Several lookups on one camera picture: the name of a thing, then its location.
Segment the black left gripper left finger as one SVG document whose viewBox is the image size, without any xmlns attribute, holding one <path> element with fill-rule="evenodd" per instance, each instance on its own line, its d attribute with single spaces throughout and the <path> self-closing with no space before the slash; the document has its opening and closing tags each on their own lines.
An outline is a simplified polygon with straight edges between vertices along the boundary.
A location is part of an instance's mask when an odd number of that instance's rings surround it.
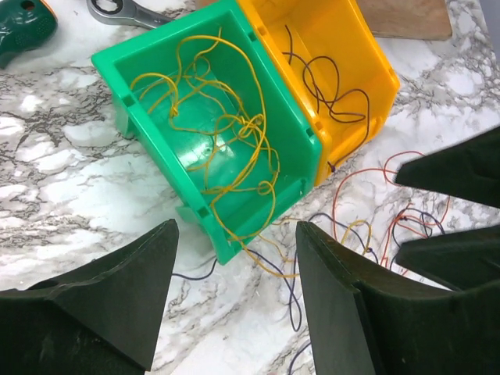
<svg viewBox="0 0 500 375">
<path fill-rule="evenodd" d="M 1 293 L 3 374 L 152 368 L 179 230 L 167 220 L 86 265 Z"/>
</svg>

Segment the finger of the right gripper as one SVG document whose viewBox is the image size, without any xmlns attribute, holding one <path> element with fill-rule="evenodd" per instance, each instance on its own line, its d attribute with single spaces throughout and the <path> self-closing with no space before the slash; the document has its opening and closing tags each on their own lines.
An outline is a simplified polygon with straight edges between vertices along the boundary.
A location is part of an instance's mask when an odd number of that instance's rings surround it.
<svg viewBox="0 0 500 375">
<path fill-rule="evenodd" d="M 406 162 L 397 184 L 499 207 L 499 128 Z"/>
<path fill-rule="evenodd" d="M 395 262 L 453 291 L 498 281 L 499 226 L 407 241 Z"/>
</svg>

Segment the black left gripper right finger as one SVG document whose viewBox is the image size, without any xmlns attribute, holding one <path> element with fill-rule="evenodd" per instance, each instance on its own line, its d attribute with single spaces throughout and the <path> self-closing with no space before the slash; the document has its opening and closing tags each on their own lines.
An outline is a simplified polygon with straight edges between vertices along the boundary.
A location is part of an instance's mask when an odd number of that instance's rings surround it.
<svg viewBox="0 0 500 375">
<path fill-rule="evenodd" d="M 499 280 L 453 291 L 368 260 L 310 222 L 296 227 L 318 374 L 496 374 Z"/>
</svg>

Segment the yellow plastic bin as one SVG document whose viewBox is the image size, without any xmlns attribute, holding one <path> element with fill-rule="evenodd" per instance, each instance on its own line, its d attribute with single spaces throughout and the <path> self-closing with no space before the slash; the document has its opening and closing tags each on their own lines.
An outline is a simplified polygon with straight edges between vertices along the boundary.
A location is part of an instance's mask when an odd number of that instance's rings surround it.
<svg viewBox="0 0 500 375">
<path fill-rule="evenodd" d="M 321 184 L 378 135 L 400 86 L 397 75 L 372 34 L 307 37 L 294 23 L 258 27 L 259 18 L 243 12 L 321 142 Z"/>
</svg>

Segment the green plastic bin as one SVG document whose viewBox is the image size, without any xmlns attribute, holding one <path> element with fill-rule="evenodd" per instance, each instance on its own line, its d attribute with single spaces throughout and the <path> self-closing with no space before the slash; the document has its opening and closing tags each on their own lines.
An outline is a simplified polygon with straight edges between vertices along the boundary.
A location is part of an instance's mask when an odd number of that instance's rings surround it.
<svg viewBox="0 0 500 375">
<path fill-rule="evenodd" d="M 220 263 L 313 187 L 321 146 L 234 1 L 93 55 L 137 138 Z"/>
</svg>

